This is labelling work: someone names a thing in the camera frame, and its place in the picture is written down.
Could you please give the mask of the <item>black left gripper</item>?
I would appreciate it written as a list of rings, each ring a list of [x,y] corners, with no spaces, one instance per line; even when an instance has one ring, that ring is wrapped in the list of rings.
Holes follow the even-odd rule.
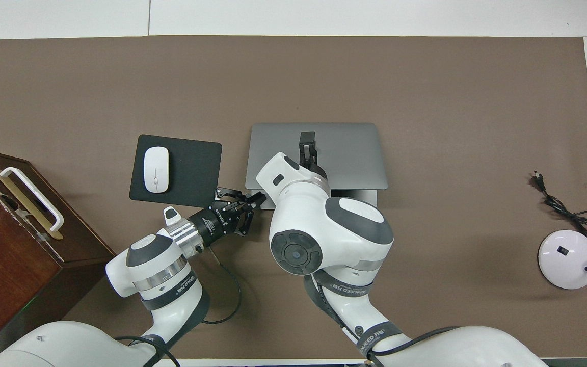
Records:
[[[316,133],[301,132],[300,134],[300,165],[311,167],[317,165]],[[229,188],[216,188],[215,197],[230,197],[240,204],[247,204],[251,207],[260,207],[266,200],[266,195],[258,191],[256,194],[244,194],[242,191]],[[254,212],[251,207],[243,207],[239,214],[236,208],[227,208],[230,203],[212,203],[210,206],[201,209],[188,217],[193,223],[198,234],[202,238],[203,248],[209,247],[212,243],[221,239],[228,233],[235,232],[238,235],[247,235]]]

